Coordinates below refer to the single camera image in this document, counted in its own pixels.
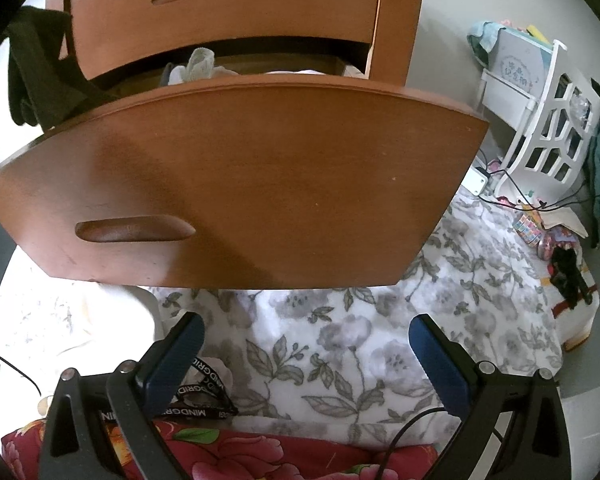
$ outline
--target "hanging clothes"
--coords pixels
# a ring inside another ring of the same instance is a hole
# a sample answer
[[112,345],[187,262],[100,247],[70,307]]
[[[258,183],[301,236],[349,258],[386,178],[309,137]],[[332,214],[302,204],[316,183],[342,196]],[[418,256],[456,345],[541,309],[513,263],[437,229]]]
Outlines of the hanging clothes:
[[88,81],[74,55],[59,59],[71,34],[71,15],[21,7],[6,27],[9,38],[9,108],[18,125],[48,130],[70,117],[114,100]]

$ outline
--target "screw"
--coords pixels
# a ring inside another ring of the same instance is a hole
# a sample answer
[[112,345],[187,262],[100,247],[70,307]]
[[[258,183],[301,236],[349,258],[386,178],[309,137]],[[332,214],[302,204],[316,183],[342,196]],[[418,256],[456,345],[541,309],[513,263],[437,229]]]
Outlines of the screw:
[[538,373],[540,374],[540,377],[542,377],[545,381],[550,381],[551,379],[554,378],[554,375],[551,373],[551,370],[549,370],[548,368],[540,368],[538,370]]
[[120,372],[122,372],[123,374],[128,374],[129,372],[132,372],[134,370],[134,368],[136,367],[136,362],[133,361],[133,359],[129,359],[127,361],[124,361],[120,366],[119,366],[119,370]]
[[67,368],[64,372],[62,372],[62,375],[60,375],[60,378],[63,381],[68,381],[69,379],[73,379],[74,375],[75,375],[75,368]]
[[496,367],[493,365],[493,363],[482,361],[478,365],[478,370],[480,370],[483,374],[491,375],[496,371]]

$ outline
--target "red floral blanket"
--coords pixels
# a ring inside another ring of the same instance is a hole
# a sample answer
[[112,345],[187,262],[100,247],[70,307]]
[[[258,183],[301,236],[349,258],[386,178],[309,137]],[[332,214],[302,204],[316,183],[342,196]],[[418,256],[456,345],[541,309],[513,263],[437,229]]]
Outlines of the red floral blanket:
[[[373,480],[384,453],[293,436],[268,436],[154,422],[167,446],[194,480]],[[18,480],[38,478],[45,421],[2,438],[2,454]],[[126,477],[142,479],[115,424],[107,433]],[[383,480],[420,480],[436,461],[432,446],[395,450]]]

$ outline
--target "drawer front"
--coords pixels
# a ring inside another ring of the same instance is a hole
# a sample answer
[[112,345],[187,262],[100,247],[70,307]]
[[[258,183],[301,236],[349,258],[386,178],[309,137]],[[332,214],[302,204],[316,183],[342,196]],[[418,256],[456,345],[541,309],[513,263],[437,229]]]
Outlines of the drawer front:
[[[58,126],[0,168],[0,223],[72,280],[396,283],[488,127],[443,104],[327,75],[157,88]],[[432,153],[445,171],[423,186]]]
[[371,43],[378,0],[71,0],[87,78],[209,41],[306,36]]

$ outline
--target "gray floral pattern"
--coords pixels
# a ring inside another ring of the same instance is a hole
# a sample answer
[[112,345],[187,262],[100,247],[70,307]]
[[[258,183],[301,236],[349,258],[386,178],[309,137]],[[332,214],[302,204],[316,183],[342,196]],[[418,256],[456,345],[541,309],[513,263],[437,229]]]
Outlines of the gray floral pattern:
[[[462,188],[395,285],[325,290],[151,288],[164,319],[180,309],[206,322],[202,355],[234,374],[241,430],[296,431],[385,446],[400,425],[439,400],[408,341],[414,316],[430,314],[475,360],[532,374],[562,364],[558,334],[533,254],[514,212]],[[456,422],[425,418],[401,441],[448,440]]]

